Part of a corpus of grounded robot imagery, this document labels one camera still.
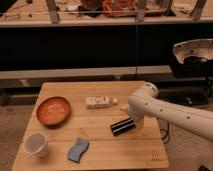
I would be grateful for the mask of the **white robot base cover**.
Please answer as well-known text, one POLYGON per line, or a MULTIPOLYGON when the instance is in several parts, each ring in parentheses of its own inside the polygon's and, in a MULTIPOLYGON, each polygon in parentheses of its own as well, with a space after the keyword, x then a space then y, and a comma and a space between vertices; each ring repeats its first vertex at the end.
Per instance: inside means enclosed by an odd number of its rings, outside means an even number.
POLYGON ((188 57, 213 59, 213 38, 187 40, 173 45, 172 52, 179 64, 188 57))

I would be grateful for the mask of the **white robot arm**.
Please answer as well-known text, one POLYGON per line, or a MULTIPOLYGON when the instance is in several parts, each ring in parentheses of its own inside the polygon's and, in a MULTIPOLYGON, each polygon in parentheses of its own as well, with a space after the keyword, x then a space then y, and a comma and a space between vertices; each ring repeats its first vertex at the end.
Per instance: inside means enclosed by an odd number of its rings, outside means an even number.
POLYGON ((157 117, 213 142, 213 112, 157 99, 158 88, 145 82, 128 98, 128 114, 138 122, 157 117))

